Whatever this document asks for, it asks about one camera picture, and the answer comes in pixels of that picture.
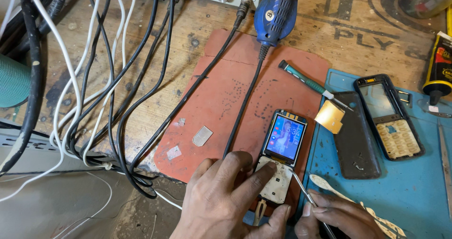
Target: wooden board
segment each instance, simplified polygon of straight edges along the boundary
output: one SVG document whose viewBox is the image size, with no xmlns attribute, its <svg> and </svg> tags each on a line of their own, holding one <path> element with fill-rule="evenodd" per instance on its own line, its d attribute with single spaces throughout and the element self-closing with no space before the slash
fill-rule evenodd
<svg viewBox="0 0 452 239">
<path fill-rule="evenodd" d="M 126 11 L 131 1 L 123 0 Z M 176 106 L 182 90 L 190 79 L 189 76 L 203 55 L 204 46 L 211 32 L 219 28 L 230 29 L 234 23 L 235 8 L 208 0 L 181 1 L 184 3 L 181 2 L 176 7 L 170 60 L 162 87 L 158 93 L 142 103 L 127 122 L 125 137 L 127 157 L 133 157 L 138 152 Z M 153 34 L 156 33 L 165 15 L 166 3 L 159 2 Z M 145 33 L 151 5 L 152 0 L 136 1 L 127 29 L 126 58 L 132 56 Z M 445 29 L 445 17 L 440 15 L 432 19 L 416 20 L 405 16 L 396 6 L 396 0 L 299 0 L 295 28 L 281 44 L 317 54 L 327 60 L 331 68 L 359 76 L 386 73 L 391 76 L 395 86 L 419 91 L 434 33 Z M 76 0 L 57 26 L 74 65 L 80 60 L 85 47 L 89 25 L 88 12 L 91 11 L 89 0 Z M 250 12 L 247 15 L 238 31 L 256 35 L 253 14 Z M 113 43 L 120 17 L 117 0 L 112 0 L 105 21 L 110 44 Z M 153 36 L 116 88 L 116 109 L 135 82 L 152 40 Z M 160 43 L 133 101 L 155 85 L 161 70 L 165 41 L 166 38 Z M 88 95 L 104 86 L 108 79 L 109 67 L 102 42 L 100 39 L 97 57 L 90 72 Z M 52 131 L 54 107 L 61 90 L 69 80 L 69 74 L 54 35 L 49 34 L 43 44 L 47 48 L 45 55 L 48 58 L 48 77 L 36 130 L 49 134 Z M 120 46 L 121 42 L 116 54 L 117 72 L 121 68 Z M 81 72 L 78 76 L 79 84 L 82 78 Z M 72 90 L 65 95 L 65 105 L 62 106 L 61 113 L 69 111 L 75 103 Z M 21 123 L 25 108 L 26 104 L 19 108 L 3 109 L 0 116 Z M 88 141 L 99 110 L 100 108 L 96 108 L 91 116 L 82 121 L 78 145 Z M 106 122 L 105 113 L 101 125 L 105 125 Z M 111 153 L 107 139 L 93 150 L 104 154 Z M 147 165 L 142 167 L 148 171 L 157 171 L 155 167 Z"/>
</svg>

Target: screwdriver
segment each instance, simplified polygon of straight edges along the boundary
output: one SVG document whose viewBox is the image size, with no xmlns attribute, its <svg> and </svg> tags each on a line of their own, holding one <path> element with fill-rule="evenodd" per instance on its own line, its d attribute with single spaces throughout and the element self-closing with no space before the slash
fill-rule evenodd
<svg viewBox="0 0 452 239">
<path fill-rule="evenodd" d="M 288 73 L 294 75 L 297 79 L 301 80 L 303 83 L 305 83 L 307 86 L 309 86 L 315 92 L 318 92 L 321 95 L 325 96 L 327 99 L 335 101 L 336 103 L 339 103 L 342 107 L 348 108 L 351 111 L 353 111 L 353 109 L 351 109 L 347 105 L 345 105 L 342 102 L 340 102 L 339 100 L 337 100 L 332 93 L 328 92 L 328 90 L 325 89 L 325 87 L 321 86 L 316 81 L 311 80 L 310 78 L 308 78 L 307 76 L 305 76 L 301 72 L 299 72 L 298 70 L 294 69 L 288 63 L 286 63 L 285 60 L 282 60 L 281 63 L 279 63 L 278 67 L 283 70 L 286 70 Z"/>
</svg>

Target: phone wallpaper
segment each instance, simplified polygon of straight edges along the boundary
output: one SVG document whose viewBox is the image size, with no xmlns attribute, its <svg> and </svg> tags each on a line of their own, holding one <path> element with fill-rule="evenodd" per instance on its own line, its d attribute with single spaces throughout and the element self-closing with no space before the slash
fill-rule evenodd
<svg viewBox="0 0 452 239">
<path fill-rule="evenodd" d="M 304 125 L 301 123 L 277 116 L 266 149 L 289 159 L 295 159 L 303 128 Z"/>
</svg>

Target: human hand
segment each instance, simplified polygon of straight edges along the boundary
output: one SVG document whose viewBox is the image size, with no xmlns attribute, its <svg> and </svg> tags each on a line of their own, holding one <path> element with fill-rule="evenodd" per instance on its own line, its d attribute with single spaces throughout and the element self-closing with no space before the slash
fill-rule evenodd
<svg viewBox="0 0 452 239">
<path fill-rule="evenodd" d="M 192 175 L 185 192 L 182 215 L 170 239 L 179 238 L 283 238 L 290 214 L 289 205 L 276 208 L 260 227 L 242 222 L 246 211 L 276 172 L 268 162 L 234 187 L 239 173 L 251 171 L 252 156 L 230 152 L 224 160 L 205 159 Z"/>
<path fill-rule="evenodd" d="M 319 220 L 337 227 L 351 239 L 384 239 L 385 235 L 374 218 L 362 206 L 338 196 L 309 189 L 318 207 L 306 203 L 303 215 L 295 225 L 298 239 L 320 239 Z"/>
</svg>

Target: phone screen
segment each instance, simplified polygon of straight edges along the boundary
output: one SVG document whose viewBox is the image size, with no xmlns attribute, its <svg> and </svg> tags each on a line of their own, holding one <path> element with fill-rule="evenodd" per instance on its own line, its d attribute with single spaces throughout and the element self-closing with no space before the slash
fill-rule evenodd
<svg viewBox="0 0 452 239">
<path fill-rule="evenodd" d="M 389 100 L 383 84 L 363 86 L 359 87 L 359 90 L 363 94 L 372 118 L 397 114 L 394 106 Z"/>
<path fill-rule="evenodd" d="M 302 123 L 277 116 L 265 149 L 294 160 L 304 127 Z"/>
</svg>

